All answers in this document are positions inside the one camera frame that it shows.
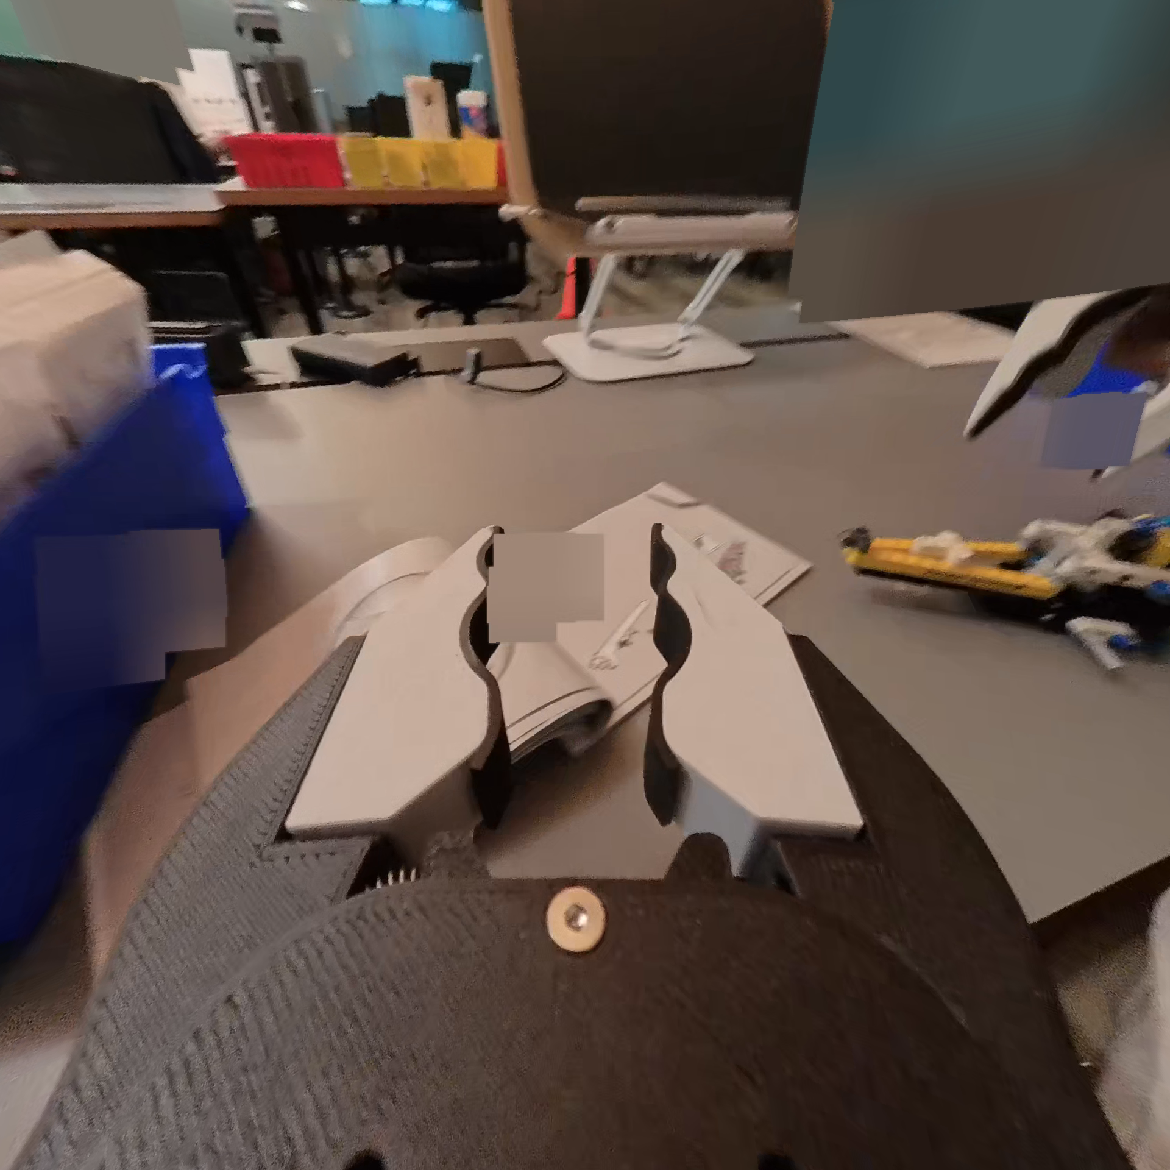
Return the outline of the white paper lego bag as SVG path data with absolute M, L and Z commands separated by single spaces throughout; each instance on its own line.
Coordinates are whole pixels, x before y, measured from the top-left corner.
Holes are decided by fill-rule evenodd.
M 3 233 L 3 518 L 154 385 L 142 285 L 48 233 Z

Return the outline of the printed paper sheet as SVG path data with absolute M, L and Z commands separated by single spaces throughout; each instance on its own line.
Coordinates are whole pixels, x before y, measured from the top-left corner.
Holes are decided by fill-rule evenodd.
M 1015 333 L 956 313 L 832 321 L 844 335 L 920 369 L 998 365 Z

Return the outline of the blue plastic bin with tag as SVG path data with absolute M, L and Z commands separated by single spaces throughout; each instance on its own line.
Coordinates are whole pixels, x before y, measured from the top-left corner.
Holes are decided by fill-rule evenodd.
M 50 914 L 180 651 L 226 641 L 224 560 L 249 504 L 202 345 L 3 528 L 3 948 Z

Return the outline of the brown wooden table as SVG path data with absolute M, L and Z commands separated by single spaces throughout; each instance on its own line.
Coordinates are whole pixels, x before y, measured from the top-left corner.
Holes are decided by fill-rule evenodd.
M 216 186 L 3 184 L 5 231 L 216 227 Z
M 357 213 L 391 207 L 502 207 L 510 201 L 506 188 L 249 188 L 231 180 L 214 188 L 220 205 L 231 213 L 271 217 L 281 237 L 281 253 L 295 289 L 301 317 L 311 335 L 323 335 L 321 303 L 311 277 L 317 249 L 355 249 L 385 243 L 381 225 L 355 227 Z

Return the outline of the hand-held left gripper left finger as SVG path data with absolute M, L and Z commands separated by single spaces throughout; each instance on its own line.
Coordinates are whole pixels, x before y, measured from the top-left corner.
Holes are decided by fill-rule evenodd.
M 428 844 L 502 824 L 514 779 L 488 669 L 488 572 L 502 534 L 480 530 L 375 617 L 285 818 L 289 836 Z

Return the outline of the lego instruction booklet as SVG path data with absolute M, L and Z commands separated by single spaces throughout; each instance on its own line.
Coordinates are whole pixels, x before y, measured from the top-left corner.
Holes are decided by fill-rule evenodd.
M 812 568 L 797 552 L 665 482 L 584 522 L 576 534 L 604 538 L 604 619 L 566 623 L 556 641 L 500 645 L 490 659 L 516 763 L 554 743 L 580 757 L 649 701 L 665 667 L 653 645 L 655 524 L 677 532 L 761 605 Z

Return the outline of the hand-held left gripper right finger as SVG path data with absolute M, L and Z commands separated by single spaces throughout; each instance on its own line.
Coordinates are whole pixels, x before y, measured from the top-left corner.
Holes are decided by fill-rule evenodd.
M 725 846 L 769 882 L 785 836 L 854 842 L 864 812 L 785 625 L 677 530 L 651 530 L 653 643 L 645 798 L 661 826 Z

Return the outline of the yellow white lego plane model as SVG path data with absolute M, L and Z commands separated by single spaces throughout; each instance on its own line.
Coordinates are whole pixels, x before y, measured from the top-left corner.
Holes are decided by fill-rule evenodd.
M 840 550 L 856 576 L 964 593 L 988 615 L 1075 639 L 1105 671 L 1169 655 L 1167 516 L 1035 520 L 1011 542 L 854 528 Z

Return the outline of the dark grey power adapter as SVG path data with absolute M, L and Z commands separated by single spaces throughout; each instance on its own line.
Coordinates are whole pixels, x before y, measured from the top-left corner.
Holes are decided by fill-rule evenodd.
M 289 345 L 289 357 L 303 379 L 331 387 L 389 389 L 422 375 L 413 353 L 359 335 L 307 337 Z

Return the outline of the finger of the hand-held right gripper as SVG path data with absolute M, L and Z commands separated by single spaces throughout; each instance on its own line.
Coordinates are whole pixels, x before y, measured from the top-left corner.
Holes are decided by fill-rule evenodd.
M 1123 315 L 1125 291 L 1037 301 L 976 400 L 964 436 L 980 438 L 1033 393 L 1057 398 L 1077 389 Z
M 1169 387 L 1143 387 L 1143 391 L 1147 389 L 1151 394 L 1147 396 L 1145 412 L 1137 428 L 1133 456 L 1121 466 L 1097 470 L 1093 480 L 1117 476 L 1151 456 L 1169 452 Z

